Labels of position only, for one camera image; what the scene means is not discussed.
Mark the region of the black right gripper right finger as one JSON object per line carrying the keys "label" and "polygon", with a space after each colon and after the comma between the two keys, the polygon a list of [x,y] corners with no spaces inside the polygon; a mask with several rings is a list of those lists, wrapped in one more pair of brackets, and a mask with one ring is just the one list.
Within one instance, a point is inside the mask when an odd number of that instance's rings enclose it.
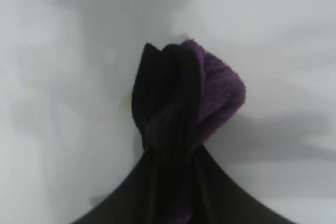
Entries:
{"label": "black right gripper right finger", "polygon": [[190,223],[278,224],[290,220],[272,211],[240,188],[200,147],[191,162]]}

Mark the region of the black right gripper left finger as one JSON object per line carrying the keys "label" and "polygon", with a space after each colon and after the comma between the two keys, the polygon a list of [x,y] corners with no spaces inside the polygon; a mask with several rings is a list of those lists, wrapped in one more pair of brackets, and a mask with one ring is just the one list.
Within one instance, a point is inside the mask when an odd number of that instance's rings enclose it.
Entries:
{"label": "black right gripper left finger", "polygon": [[181,153],[148,147],[126,179],[76,223],[181,223]]}

